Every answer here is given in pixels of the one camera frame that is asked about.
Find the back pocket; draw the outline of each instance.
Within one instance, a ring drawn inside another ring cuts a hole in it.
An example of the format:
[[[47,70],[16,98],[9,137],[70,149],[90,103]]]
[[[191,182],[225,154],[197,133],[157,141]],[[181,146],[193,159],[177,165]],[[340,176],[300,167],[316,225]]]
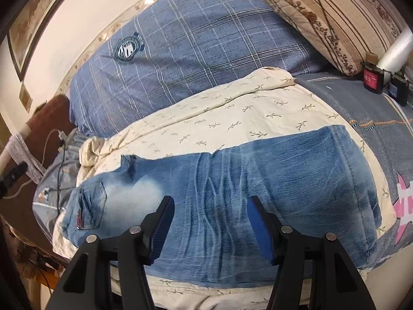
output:
[[[100,225],[106,198],[106,191],[101,182],[79,188],[77,229],[95,229]]]

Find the striped pillow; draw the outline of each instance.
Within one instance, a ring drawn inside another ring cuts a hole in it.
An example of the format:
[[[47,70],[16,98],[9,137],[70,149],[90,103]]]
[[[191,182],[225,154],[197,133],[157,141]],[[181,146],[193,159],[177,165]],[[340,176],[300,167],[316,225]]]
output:
[[[390,0],[264,0],[346,75],[362,70],[366,51],[379,58],[405,26]]]

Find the picture frame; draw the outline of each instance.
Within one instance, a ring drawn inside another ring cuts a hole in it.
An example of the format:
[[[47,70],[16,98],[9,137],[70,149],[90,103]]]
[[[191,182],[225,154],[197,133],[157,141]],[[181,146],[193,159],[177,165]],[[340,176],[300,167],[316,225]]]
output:
[[[24,80],[36,46],[53,14],[64,0],[29,0],[7,33],[10,55],[20,81]]]

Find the bottle cap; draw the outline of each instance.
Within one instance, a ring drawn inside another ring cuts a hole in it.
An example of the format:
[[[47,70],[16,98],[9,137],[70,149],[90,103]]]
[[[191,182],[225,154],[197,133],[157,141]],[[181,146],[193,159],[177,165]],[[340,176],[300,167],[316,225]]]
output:
[[[375,53],[366,51],[366,62],[377,65],[379,63],[379,57]]]

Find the white wall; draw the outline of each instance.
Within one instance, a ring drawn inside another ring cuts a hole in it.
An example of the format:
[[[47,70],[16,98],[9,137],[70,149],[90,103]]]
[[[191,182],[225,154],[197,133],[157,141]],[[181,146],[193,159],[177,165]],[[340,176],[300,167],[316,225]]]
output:
[[[40,38],[24,78],[33,99],[30,114],[53,96],[76,59],[100,31],[137,1],[63,1]],[[5,41],[0,52],[0,111],[13,132],[28,119],[19,92],[20,82]]]

